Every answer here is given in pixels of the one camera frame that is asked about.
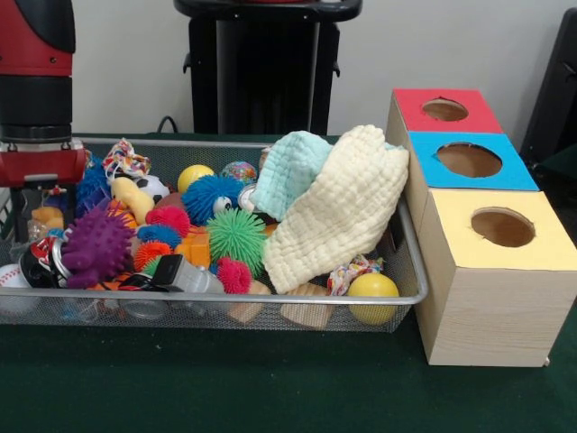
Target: black cable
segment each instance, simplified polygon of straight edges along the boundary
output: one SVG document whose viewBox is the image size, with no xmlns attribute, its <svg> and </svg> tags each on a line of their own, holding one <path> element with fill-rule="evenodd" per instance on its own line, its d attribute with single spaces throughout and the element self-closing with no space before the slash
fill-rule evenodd
<svg viewBox="0 0 577 433">
<path fill-rule="evenodd" d="M 178 134 L 179 133 L 179 128 L 177 127 L 177 123 L 174 121 L 174 119 L 172 117 L 170 117 L 169 115 L 165 115 L 164 117 L 162 117 L 162 120 L 160 121 L 159 127 L 156 130 L 156 134 L 160 134 L 162 132 L 162 128 L 164 128 L 164 125 L 170 122 L 170 125 L 172 126 L 172 132 L 174 134 Z"/>
</svg>

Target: googly eye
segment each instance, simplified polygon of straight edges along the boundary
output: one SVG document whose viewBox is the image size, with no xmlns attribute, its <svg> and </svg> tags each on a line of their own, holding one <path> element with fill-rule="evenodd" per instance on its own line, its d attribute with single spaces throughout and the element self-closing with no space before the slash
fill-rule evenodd
<svg viewBox="0 0 577 433">
<path fill-rule="evenodd" d="M 215 200 L 215 203 L 213 205 L 213 212 L 217 214 L 219 212 L 224 212 L 232 208 L 233 208 L 233 202 L 231 201 L 231 199 L 229 199 L 228 197 L 219 197 Z"/>
</svg>

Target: wooden box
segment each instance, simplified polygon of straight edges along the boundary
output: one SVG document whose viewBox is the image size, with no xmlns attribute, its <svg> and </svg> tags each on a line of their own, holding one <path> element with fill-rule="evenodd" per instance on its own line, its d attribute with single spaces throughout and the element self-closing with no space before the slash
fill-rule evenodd
<svg viewBox="0 0 577 433">
<path fill-rule="evenodd" d="M 419 238 L 429 363 L 542 366 L 577 295 L 577 251 L 545 194 L 431 189 Z"/>
<path fill-rule="evenodd" d="M 538 188 L 477 90 L 395 89 L 387 142 L 410 152 L 405 193 L 418 231 L 429 188 Z"/>
</svg>

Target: purple spiky ball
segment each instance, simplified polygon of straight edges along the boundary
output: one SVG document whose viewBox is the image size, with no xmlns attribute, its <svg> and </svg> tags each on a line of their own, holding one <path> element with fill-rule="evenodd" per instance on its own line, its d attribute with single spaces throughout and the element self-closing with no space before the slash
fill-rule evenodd
<svg viewBox="0 0 577 433">
<path fill-rule="evenodd" d="M 134 230 L 124 226 L 122 215 L 95 208 L 69 228 L 69 241 L 62 247 L 62 264 L 72 273 L 68 287 L 92 287 L 126 270 L 132 260 Z"/>
</svg>

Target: baseball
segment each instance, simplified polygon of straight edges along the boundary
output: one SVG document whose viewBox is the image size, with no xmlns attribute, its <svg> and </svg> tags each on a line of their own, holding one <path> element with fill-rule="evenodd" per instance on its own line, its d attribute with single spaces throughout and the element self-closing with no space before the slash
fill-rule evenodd
<svg viewBox="0 0 577 433">
<path fill-rule="evenodd" d="M 0 314 L 20 316 L 29 313 L 40 304 L 40 298 L 30 296 L 3 296 L 3 288 L 30 289 L 18 264 L 0 267 Z"/>
</svg>

